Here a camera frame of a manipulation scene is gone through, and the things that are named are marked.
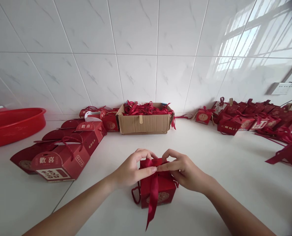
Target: finger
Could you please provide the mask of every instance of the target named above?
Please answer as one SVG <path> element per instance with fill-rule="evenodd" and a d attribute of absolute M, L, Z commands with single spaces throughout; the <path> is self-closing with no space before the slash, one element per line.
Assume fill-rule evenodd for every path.
<path fill-rule="evenodd" d="M 151 176 L 156 171 L 157 171 L 156 167 L 147 167 L 144 169 L 136 170 L 135 176 L 134 176 L 135 181 L 137 182 L 137 181 L 140 181 L 141 179 Z"/>
<path fill-rule="evenodd" d="M 180 171 L 178 170 L 172 170 L 170 171 L 170 173 L 173 175 L 173 177 L 176 179 L 176 181 L 183 185 L 185 177 L 183 176 L 183 174 L 180 173 Z"/>
<path fill-rule="evenodd" d="M 163 155 L 162 155 L 162 163 L 166 162 L 167 161 L 167 158 L 171 156 L 171 157 L 174 157 L 176 159 L 179 159 L 182 154 L 177 152 L 177 151 L 174 151 L 172 149 L 168 149 Z"/>
<path fill-rule="evenodd" d="M 139 162 L 142 158 L 147 158 L 147 159 L 152 159 L 152 156 L 150 154 L 150 152 L 147 150 L 147 151 L 139 151 L 139 152 L 134 152 L 132 154 L 132 157 L 133 159 L 136 161 L 136 162 Z"/>
<path fill-rule="evenodd" d="M 182 169 L 180 161 L 173 161 L 157 167 L 157 171 L 179 170 Z"/>
<path fill-rule="evenodd" d="M 158 159 L 157 155 L 154 154 L 152 151 L 148 150 L 148 149 L 144 149 L 144 148 L 138 148 L 135 152 L 140 152 L 140 151 L 148 151 L 150 153 L 150 155 L 152 156 L 152 158 L 154 159 Z"/>

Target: red ribbon handle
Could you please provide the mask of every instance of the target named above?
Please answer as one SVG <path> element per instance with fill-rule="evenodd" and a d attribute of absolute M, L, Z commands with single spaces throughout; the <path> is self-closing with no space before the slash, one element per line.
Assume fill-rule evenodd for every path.
<path fill-rule="evenodd" d="M 72 151 L 72 149 L 68 146 L 68 144 L 66 143 L 66 141 L 68 141 L 68 140 L 74 140 L 74 141 L 77 141 L 77 142 L 79 142 L 80 143 L 80 149 L 79 149 L 79 151 L 81 151 L 82 149 L 83 149 L 83 142 L 82 141 L 80 141 L 79 139 L 76 139 L 76 138 L 74 138 L 74 137 L 69 137 L 69 136 L 65 136 L 65 137 L 63 137 L 62 138 L 62 140 L 60 140 L 60 141 L 57 141 L 57 142 L 55 142 L 55 143 L 64 143 L 64 145 L 66 146 L 66 148 L 67 148 L 67 150 L 71 153 L 71 155 L 72 155 L 72 158 L 71 158 L 71 161 L 72 160 L 74 160 L 74 153 L 73 153 L 73 151 Z"/>

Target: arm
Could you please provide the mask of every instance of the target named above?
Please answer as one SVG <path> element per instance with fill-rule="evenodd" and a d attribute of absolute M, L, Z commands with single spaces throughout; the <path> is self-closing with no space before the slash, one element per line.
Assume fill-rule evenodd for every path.
<path fill-rule="evenodd" d="M 232 235 L 275 235 L 213 177 L 201 171 L 188 156 L 168 149 L 162 156 L 162 162 L 169 156 L 176 159 L 159 166 L 157 171 L 169 170 L 183 187 L 204 194 L 212 202 Z"/>
<path fill-rule="evenodd" d="M 156 172 L 156 167 L 137 169 L 137 162 L 152 157 L 158 158 L 149 150 L 137 149 L 116 171 L 45 218 L 24 236 L 75 235 L 114 190 L 131 186 Z"/>

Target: shredded red ribbon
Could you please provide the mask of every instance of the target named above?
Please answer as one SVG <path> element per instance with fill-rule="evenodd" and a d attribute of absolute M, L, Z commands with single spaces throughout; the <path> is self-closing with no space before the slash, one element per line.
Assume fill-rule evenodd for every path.
<path fill-rule="evenodd" d="M 74 138 L 74 137 L 65 136 L 65 137 L 62 138 L 62 140 L 57 141 L 57 142 L 55 142 L 55 143 L 64 143 L 64 145 L 66 146 L 66 148 L 68 149 L 68 151 L 70 151 L 70 153 L 71 153 L 71 155 L 72 155 L 72 158 L 71 158 L 71 161 L 72 161 L 72 160 L 74 160 L 74 158 L 75 158 L 75 157 L 74 157 L 74 153 L 73 153 L 73 151 L 71 150 L 71 148 L 68 146 L 68 144 L 66 143 L 67 141 L 70 141 L 70 140 L 74 140 L 74 141 L 80 143 L 80 149 L 79 149 L 79 151 L 81 151 L 81 150 L 83 149 L 83 147 L 84 147 L 83 142 L 80 141 L 79 139 Z"/>
<path fill-rule="evenodd" d="M 171 126 L 176 129 L 176 118 L 174 116 L 173 110 L 168 110 L 167 105 L 164 105 L 163 108 L 160 110 L 153 106 L 153 102 L 150 101 L 149 103 L 145 103 L 143 105 L 138 105 L 134 102 L 127 101 L 124 105 L 125 113 L 123 115 L 166 115 L 170 114 L 173 116 Z"/>

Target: electrical outlet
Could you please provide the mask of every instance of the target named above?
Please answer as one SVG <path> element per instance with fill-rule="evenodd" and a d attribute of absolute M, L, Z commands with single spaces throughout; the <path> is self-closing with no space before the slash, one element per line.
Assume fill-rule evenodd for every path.
<path fill-rule="evenodd" d="M 273 83 L 267 94 L 287 95 L 292 88 L 292 83 Z"/>

